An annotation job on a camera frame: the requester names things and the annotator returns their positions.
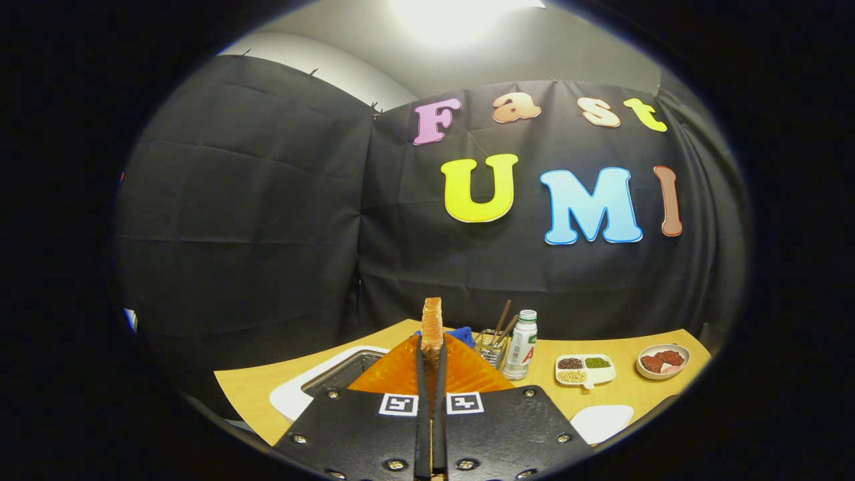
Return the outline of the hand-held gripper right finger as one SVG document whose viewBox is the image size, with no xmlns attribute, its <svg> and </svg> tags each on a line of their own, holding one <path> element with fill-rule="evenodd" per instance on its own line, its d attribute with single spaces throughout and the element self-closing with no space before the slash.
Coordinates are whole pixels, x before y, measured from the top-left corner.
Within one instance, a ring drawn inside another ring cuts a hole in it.
<svg viewBox="0 0 855 481">
<path fill-rule="evenodd" d="M 534 480 L 593 456 L 542 387 L 479 392 L 450 387 L 452 374 L 496 373 L 473 349 L 446 335 L 434 403 L 434 468 L 449 480 Z"/>
</svg>

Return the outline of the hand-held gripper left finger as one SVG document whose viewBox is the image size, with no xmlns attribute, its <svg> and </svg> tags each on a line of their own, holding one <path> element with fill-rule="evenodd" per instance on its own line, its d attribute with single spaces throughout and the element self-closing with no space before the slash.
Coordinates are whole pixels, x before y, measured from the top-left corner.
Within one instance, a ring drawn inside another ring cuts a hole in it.
<svg viewBox="0 0 855 481">
<path fill-rule="evenodd" d="M 339 387 L 315 396 L 274 445 L 291 462 L 333 480 L 431 477 L 431 409 L 421 338 L 410 336 L 372 365 L 403 377 L 374 390 Z"/>
</svg>

